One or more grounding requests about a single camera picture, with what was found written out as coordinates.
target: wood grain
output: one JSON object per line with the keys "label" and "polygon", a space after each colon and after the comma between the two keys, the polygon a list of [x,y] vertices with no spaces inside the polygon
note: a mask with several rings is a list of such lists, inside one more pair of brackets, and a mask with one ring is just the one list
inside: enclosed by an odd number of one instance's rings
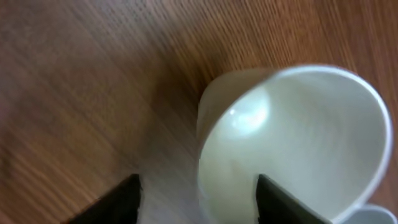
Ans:
{"label": "wood grain", "polygon": [[[197,104],[231,70],[348,68],[397,126],[397,11],[394,0],[0,0],[0,223],[66,220],[133,172],[141,223],[204,223]],[[372,198],[395,214],[397,176],[395,150]]]}

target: white plastic cup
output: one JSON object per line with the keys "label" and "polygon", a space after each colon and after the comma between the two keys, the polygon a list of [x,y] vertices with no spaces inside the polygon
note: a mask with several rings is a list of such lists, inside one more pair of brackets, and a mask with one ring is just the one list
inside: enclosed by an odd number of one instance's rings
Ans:
{"label": "white plastic cup", "polygon": [[364,205],[344,224],[397,224],[397,218],[387,209],[378,205]]}
{"label": "white plastic cup", "polygon": [[213,223],[254,223],[266,174],[314,213],[343,223],[379,185],[391,119],[376,90],[341,68],[224,74],[199,104],[200,202]]}

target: cup handle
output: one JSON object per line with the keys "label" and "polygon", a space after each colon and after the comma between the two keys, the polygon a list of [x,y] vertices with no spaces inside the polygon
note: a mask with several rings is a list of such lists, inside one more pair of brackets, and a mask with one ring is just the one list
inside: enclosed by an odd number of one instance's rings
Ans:
{"label": "cup handle", "polygon": [[398,221],[388,209],[366,204],[358,208],[343,224],[398,224]]}

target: table surface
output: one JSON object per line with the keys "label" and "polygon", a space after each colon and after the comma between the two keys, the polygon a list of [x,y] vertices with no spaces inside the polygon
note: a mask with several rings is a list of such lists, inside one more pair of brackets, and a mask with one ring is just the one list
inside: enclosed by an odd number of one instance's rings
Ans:
{"label": "table surface", "polygon": [[[327,63],[397,126],[398,1],[0,1],[0,223],[57,223],[131,173],[142,223],[204,223],[198,100],[224,72]],[[398,214],[398,152],[371,201]]]}

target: black object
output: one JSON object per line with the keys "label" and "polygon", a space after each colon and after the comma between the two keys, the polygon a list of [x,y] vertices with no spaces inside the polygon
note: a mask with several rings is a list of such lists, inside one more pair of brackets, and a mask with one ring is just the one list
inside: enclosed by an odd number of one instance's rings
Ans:
{"label": "black object", "polygon": [[[256,188],[259,224],[294,223],[326,224],[309,209],[263,174],[259,175]],[[136,224],[141,202],[141,182],[138,174],[122,181],[116,188],[100,198],[69,224]]]}
{"label": "black object", "polygon": [[83,213],[67,221],[69,224],[135,224],[141,201],[141,182],[138,174],[122,181],[115,189],[100,198]]}
{"label": "black object", "polygon": [[259,224],[297,223],[325,224],[312,212],[263,174],[259,175],[256,188]]}

